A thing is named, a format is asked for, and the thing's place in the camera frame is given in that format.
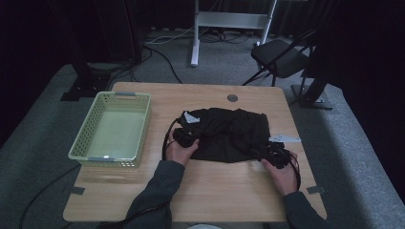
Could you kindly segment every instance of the black fabric bag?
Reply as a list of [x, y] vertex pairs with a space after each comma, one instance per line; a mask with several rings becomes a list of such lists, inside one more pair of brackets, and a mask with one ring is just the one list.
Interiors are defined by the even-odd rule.
[[221, 108], [188, 113], [200, 119], [191, 124], [200, 135], [199, 149], [192, 159], [232, 163], [256, 159], [255, 152], [267, 150], [270, 133], [265, 114]]

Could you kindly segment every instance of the person's right hand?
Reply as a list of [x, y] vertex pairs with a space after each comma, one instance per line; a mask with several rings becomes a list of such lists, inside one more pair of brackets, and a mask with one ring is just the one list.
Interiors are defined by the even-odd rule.
[[[298, 157], [298, 155], [293, 152], [291, 152], [291, 154], [293, 155], [291, 157], [291, 162], [297, 168], [296, 158]], [[281, 195], [285, 196], [297, 191], [297, 177], [290, 163], [283, 169], [277, 169], [264, 158], [261, 160], [261, 162], [270, 172], [274, 184], [276, 185]]]
[[169, 134], [169, 142], [167, 143], [166, 159], [176, 161], [184, 166], [187, 165], [190, 157], [199, 148], [199, 139], [196, 139], [192, 146], [183, 148], [173, 137], [174, 131]]

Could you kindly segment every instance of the white object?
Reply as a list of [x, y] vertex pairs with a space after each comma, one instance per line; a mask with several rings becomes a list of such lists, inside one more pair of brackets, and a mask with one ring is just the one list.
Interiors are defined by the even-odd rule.
[[301, 142], [301, 138], [287, 135], [277, 135], [269, 137], [268, 140], [272, 142]]

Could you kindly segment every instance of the chair leg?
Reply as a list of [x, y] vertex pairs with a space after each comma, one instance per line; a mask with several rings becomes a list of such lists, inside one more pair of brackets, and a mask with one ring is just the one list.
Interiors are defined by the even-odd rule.
[[276, 85], [276, 78], [277, 76], [274, 74], [273, 79], [271, 80], [271, 87], [274, 87]]
[[306, 80], [307, 78], [304, 76], [303, 77], [303, 81], [301, 82], [301, 86], [300, 86], [300, 92], [298, 93], [298, 95], [297, 95], [297, 98], [300, 98], [301, 97], [301, 95], [302, 95], [302, 93], [303, 93], [303, 90], [304, 90], [304, 84], [305, 84], [305, 80]]
[[259, 70], [258, 72], [256, 72], [253, 76], [251, 76], [245, 83], [242, 84], [242, 86], [245, 86], [246, 84], [255, 81], [256, 78], [260, 73], [264, 72], [266, 70], [266, 68], [262, 68], [261, 70]]

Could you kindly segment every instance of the wooden table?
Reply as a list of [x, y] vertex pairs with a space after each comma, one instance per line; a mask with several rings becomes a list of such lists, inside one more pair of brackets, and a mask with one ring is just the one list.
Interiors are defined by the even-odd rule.
[[[125, 218], [132, 200], [144, 189], [161, 159], [161, 145], [170, 123], [183, 111], [202, 108], [243, 109], [266, 114], [272, 135], [298, 137], [284, 93], [279, 88], [158, 83], [117, 83], [113, 91], [149, 93], [152, 114], [137, 169], [82, 166], [75, 182], [83, 195], [71, 194], [64, 211], [67, 221], [116, 221]], [[238, 96], [228, 101], [230, 94]], [[302, 185], [312, 207], [325, 218], [302, 144], [286, 143], [298, 154]], [[180, 190], [171, 203], [173, 221], [285, 221], [280, 195], [269, 173], [257, 160], [221, 163], [191, 160]]]

